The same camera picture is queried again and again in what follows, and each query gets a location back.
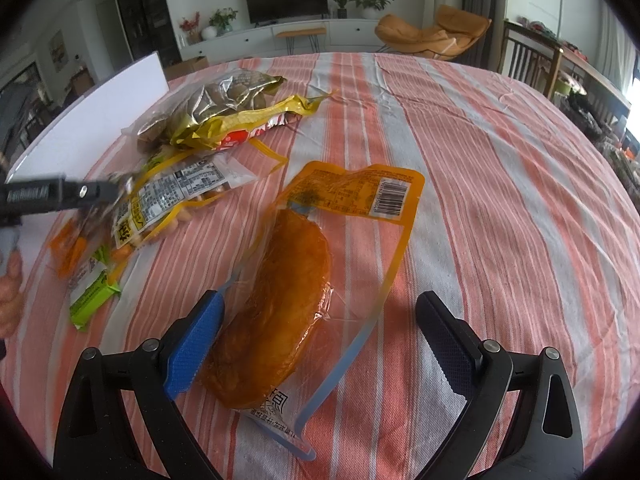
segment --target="pink and white tablecloth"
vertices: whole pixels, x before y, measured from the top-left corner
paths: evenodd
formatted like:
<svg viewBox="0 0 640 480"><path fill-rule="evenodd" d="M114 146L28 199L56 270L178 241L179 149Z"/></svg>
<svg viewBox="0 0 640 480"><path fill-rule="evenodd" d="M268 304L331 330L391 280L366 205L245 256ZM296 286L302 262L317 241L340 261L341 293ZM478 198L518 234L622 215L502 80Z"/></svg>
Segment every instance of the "pink and white tablecloth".
<svg viewBox="0 0 640 480"><path fill-rule="evenodd" d="M52 457L68 381L86 346L135 348L227 278L238 239L310 160L354 170L389 164L426 185L384 313L363 351L306 427L318 458L300 462L194 386L177 405L214 466L233 479L412 479L463 406L414 321L434 290L480 338L517 352L561 351L574 386L586 460L607 443L640 393L640 218L607 163L542 95L495 73L389 54L251 59L283 75L280 94L309 84L338 93L297 125L263 137L286 170L229 194L149 249L144 279L104 306L86 333L68 322L65 287L42 252L27 278L28 316L0 380L36 444ZM116 166L116 142L94 174ZM350 246L354 257L372 248ZM505 412L514 406L508 397ZM133 397L132 426L162 471ZM489 466L506 415L477 469Z"/></svg>

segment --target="white cabinet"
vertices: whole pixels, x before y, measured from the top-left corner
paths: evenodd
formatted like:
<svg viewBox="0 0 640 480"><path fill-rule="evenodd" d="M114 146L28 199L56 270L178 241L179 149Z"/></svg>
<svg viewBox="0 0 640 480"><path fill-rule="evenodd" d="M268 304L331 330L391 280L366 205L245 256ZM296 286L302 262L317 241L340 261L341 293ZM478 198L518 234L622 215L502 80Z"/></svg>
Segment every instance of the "white cabinet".
<svg viewBox="0 0 640 480"><path fill-rule="evenodd" d="M180 55L183 60L207 56L210 64L243 57L284 56L286 41L284 38L276 38L279 32L318 27L326 29L326 34L318 35L321 52L374 52L383 44L374 33L377 24L375 20L309 20L279 23L228 32L213 40L184 46L180 49ZM294 53L307 52L311 52L308 37L297 37Z"/></svg>
<svg viewBox="0 0 640 480"><path fill-rule="evenodd" d="M377 24L374 20L331 20L330 43L332 46L382 46L382 41L374 32Z"/></svg>

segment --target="metal screw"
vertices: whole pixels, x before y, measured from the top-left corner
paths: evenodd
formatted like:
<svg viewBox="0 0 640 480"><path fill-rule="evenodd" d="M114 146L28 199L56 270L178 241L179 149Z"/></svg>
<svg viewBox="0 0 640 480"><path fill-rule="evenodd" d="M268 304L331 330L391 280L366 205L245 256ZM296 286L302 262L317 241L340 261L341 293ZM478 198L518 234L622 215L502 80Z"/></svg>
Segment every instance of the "metal screw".
<svg viewBox="0 0 640 480"><path fill-rule="evenodd" d="M82 359L86 359L88 361L89 359L93 359L97 355L97 353L97 348L89 346L89 348L85 348L84 350L82 350Z"/></svg>
<svg viewBox="0 0 640 480"><path fill-rule="evenodd" d="M560 352L558 350L556 350L555 348L548 346L545 348L545 354L549 359L559 359L560 358Z"/></svg>
<svg viewBox="0 0 640 480"><path fill-rule="evenodd" d="M155 352L156 350L158 350L159 346L160 342L158 341L158 339L147 339L142 343L142 349L145 352Z"/></svg>
<svg viewBox="0 0 640 480"><path fill-rule="evenodd" d="M493 339L487 339L482 343L482 346L484 346L487 352L491 352L492 354L497 354L500 351L500 344Z"/></svg>

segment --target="person's arm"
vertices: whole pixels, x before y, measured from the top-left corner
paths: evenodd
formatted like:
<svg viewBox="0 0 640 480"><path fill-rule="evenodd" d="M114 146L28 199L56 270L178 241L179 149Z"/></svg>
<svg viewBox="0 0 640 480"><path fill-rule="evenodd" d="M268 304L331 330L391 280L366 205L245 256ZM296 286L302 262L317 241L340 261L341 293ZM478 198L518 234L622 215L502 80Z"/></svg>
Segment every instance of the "person's arm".
<svg viewBox="0 0 640 480"><path fill-rule="evenodd" d="M12 251L6 267L6 275L0 277L0 339L14 334L22 319L24 297L22 285L22 257Z"/></svg>

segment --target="white vase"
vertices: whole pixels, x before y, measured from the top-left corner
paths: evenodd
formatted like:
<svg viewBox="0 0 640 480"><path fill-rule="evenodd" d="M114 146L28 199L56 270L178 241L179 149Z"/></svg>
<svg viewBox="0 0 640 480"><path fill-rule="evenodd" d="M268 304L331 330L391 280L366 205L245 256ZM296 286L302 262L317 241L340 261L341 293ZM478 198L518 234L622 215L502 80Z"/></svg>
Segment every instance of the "white vase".
<svg viewBox="0 0 640 480"><path fill-rule="evenodd" d="M209 27L203 28L200 34L202 36L202 39L205 41L213 40L213 38L218 35L218 30L215 27L211 27L211 25L209 25Z"/></svg>
<svg viewBox="0 0 640 480"><path fill-rule="evenodd" d="M380 11L374 7L364 7L362 9L362 17L365 20L379 20L380 19Z"/></svg>

